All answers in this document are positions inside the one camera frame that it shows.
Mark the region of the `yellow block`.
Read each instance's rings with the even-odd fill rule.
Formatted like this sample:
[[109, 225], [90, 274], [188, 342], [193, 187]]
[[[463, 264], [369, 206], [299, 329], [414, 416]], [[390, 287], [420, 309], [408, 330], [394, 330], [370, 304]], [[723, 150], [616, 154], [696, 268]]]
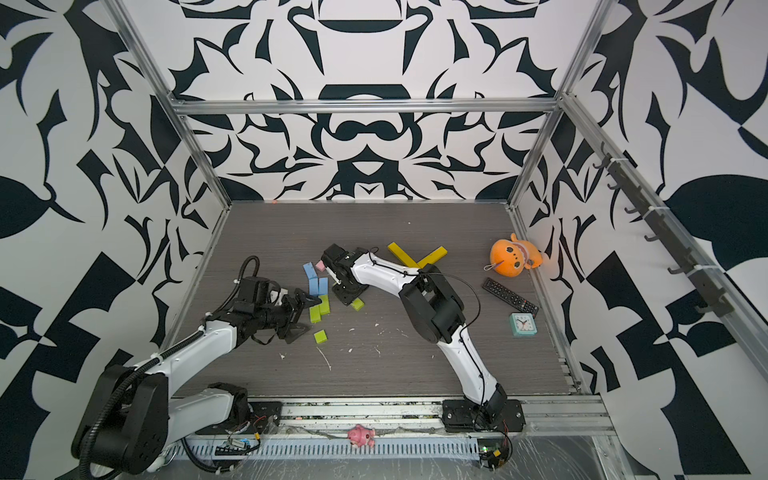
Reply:
[[418, 268], [418, 263], [408, 255], [396, 242], [391, 242], [387, 246], [388, 250], [397, 258], [397, 260], [408, 268]]
[[428, 255], [426, 255], [424, 258], [419, 260], [417, 262], [417, 265], [419, 268], [424, 268], [428, 264], [436, 264], [439, 260], [444, 258], [448, 254], [448, 251], [445, 247], [440, 246], [437, 249], [430, 252]]

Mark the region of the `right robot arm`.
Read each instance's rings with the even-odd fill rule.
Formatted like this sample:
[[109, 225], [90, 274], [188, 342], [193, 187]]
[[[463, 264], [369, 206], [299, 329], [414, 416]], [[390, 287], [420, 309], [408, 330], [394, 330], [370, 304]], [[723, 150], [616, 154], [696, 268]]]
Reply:
[[478, 417], [491, 423], [501, 416], [507, 394], [475, 348], [464, 303], [447, 275], [434, 265], [406, 267], [370, 250], [348, 251], [337, 244], [325, 249], [321, 261], [335, 280], [334, 294], [346, 305], [370, 287], [397, 297], [416, 332], [443, 352]]

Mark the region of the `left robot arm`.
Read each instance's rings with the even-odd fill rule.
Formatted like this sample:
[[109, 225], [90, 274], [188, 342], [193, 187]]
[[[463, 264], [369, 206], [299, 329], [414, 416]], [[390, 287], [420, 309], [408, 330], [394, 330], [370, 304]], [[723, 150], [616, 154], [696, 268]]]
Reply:
[[212, 425], [241, 431], [252, 423], [248, 392], [214, 383], [200, 393], [176, 397], [181, 386], [258, 332], [287, 343], [308, 331], [299, 319], [321, 300], [300, 288], [283, 291], [259, 276], [260, 260], [247, 257], [222, 304], [204, 315], [188, 337], [134, 366], [112, 366], [98, 378], [71, 444], [77, 475], [92, 479], [145, 471], [172, 443]]

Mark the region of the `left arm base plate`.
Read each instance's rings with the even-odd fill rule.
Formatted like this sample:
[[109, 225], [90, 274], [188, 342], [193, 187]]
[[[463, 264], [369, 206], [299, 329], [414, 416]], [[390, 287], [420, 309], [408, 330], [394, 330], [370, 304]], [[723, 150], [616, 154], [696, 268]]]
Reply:
[[225, 422], [197, 431], [198, 435], [271, 434], [281, 422], [283, 403], [280, 401], [250, 401], [242, 421], [230, 417]]

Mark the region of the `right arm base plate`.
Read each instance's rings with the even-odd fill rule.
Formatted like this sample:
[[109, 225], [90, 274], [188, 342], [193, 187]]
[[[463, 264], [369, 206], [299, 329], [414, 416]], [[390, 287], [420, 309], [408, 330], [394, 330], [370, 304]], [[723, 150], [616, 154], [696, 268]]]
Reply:
[[486, 431], [519, 433], [526, 426], [522, 404], [515, 399], [508, 399], [492, 420], [486, 412], [469, 400], [444, 400], [441, 406], [441, 421], [448, 433]]

